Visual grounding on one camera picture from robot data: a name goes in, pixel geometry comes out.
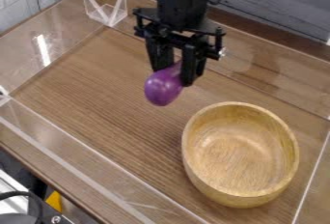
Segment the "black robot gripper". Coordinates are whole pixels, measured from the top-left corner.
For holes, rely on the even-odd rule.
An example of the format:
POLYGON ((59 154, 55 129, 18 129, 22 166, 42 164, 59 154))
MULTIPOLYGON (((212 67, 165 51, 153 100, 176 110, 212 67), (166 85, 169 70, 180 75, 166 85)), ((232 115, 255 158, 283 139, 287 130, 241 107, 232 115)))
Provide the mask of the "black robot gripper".
POLYGON ((145 40, 152 71, 173 64, 173 48, 181 49, 180 80, 189 87, 202 75, 205 58, 217 59, 221 29, 206 19, 206 5, 220 0, 156 0, 154 8, 134 8, 134 35, 145 40))

